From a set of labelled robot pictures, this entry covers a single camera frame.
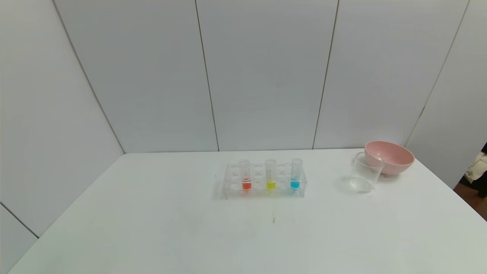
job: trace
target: pink plastic bowl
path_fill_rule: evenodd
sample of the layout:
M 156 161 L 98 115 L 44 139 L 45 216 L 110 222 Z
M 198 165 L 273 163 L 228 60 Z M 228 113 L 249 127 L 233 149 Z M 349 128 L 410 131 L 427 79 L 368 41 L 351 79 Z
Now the pink plastic bowl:
M 414 162 L 414 155 L 400 145 L 385 141 L 372 141 L 365 145 L 367 162 L 381 158 L 385 162 L 382 174 L 396 175 L 408 169 Z

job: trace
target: tabletop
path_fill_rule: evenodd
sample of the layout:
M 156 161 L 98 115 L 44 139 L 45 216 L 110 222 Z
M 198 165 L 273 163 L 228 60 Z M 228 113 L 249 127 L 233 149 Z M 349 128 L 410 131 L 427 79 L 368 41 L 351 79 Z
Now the tabletop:
M 358 151 L 126 154 L 9 274 L 487 271 L 487 222 L 418 160 L 354 192 Z M 304 197 L 223 198 L 228 163 L 294 157 Z

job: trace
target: red liquid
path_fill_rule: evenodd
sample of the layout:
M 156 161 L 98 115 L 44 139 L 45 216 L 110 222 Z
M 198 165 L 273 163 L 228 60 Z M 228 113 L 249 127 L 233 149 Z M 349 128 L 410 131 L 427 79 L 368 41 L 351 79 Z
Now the red liquid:
M 244 178 L 242 180 L 242 188 L 243 190 L 250 190 L 252 188 L 252 183 L 249 178 Z

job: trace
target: white wall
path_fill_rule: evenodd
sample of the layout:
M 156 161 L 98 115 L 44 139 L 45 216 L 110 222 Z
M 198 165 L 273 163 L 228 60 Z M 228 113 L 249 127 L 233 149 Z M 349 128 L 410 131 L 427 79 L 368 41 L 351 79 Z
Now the white wall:
M 41 235 L 123 152 L 51 0 L 0 18 L 1 200 Z
M 56 0 L 125 152 L 216 151 L 194 0 Z
M 314 148 L 406 143 L 468 0 L 341 0 Z
M 0 242 L 3 250 L 0 273 L 7 274 L 37 238 L 1 205 L 0 224 Z
M 220 150 L 311 149 L 337 0 L 197 0 Z
M 487 1 L 470 0 L 455 42 L 406 145 L 454 188 L 487 141 Z

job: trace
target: clear glass beaker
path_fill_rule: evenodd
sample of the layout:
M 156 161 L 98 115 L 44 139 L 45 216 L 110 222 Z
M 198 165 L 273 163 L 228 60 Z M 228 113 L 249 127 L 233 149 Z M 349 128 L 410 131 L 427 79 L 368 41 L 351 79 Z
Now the clear glass beaker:
M 355 155 L 355 161 L 350 173 L 350 185 L 360 193 L 372 191 L 377 183 L 384 162 L 376 158 L 371 159 L 365 152 Z

